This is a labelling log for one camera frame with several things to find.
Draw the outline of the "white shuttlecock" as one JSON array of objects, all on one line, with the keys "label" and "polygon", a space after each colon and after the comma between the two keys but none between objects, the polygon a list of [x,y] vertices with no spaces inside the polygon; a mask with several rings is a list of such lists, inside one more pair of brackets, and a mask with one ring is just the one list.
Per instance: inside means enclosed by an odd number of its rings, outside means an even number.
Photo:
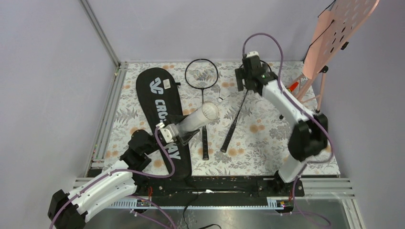
[{"label": "white shuttlecock", "polygon": [[218,102],[222,103],[229,95],[229,92],[227,90],[220,90],[219,96],[218,96]]}]

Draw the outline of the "white shuttlecock tube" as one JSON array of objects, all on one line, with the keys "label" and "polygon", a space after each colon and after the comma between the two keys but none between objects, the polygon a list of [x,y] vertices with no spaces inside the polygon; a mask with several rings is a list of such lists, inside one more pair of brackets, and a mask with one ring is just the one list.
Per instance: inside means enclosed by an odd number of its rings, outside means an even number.
[{"label": "white shuttlecock tube", "polygon": [[219,108],[212,102],[205,102],[201,107],[191,113],[180,123],[180,128],[186,131],[193,131],[218,119]]}]

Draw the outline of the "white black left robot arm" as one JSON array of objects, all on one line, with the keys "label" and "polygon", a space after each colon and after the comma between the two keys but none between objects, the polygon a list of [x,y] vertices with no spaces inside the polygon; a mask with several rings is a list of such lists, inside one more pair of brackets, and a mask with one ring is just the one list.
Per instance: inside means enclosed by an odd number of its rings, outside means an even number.
[{"label": "white black left robot arm", "polygon": [[[53,194],[48,210],[49,227],[82,229],[97,213],[121,198],[146,194],[146,178],[171,178],[177,166],[169,155],[169,147],[187,144],[209,122],[199,114],[169,115],[151,134],[141,129],[135,131],[127,150],[107,170],[69,192],[60,189]],[[148,155],[158,150],[162,150],[169,161],[168,174],[144,173],[151,162]]]}]

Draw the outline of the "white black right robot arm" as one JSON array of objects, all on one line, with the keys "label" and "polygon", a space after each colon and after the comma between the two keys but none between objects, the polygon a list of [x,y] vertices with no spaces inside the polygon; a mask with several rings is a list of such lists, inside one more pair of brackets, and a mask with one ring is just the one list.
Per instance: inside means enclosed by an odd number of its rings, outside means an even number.
[{"label": "white black right robot arm", "polygon": [[319,155],[327,147],[328,119],[300,104],[257,55],[243,57],[242,67],[235,70],[235,76],[239,91],[246,88],[258,93],[273,104],[290,124],[290,155],[276,172],[278,180],[274,183],[275,193],[285,197],[293,190],[292,181],[301,173],[309,158]]}]

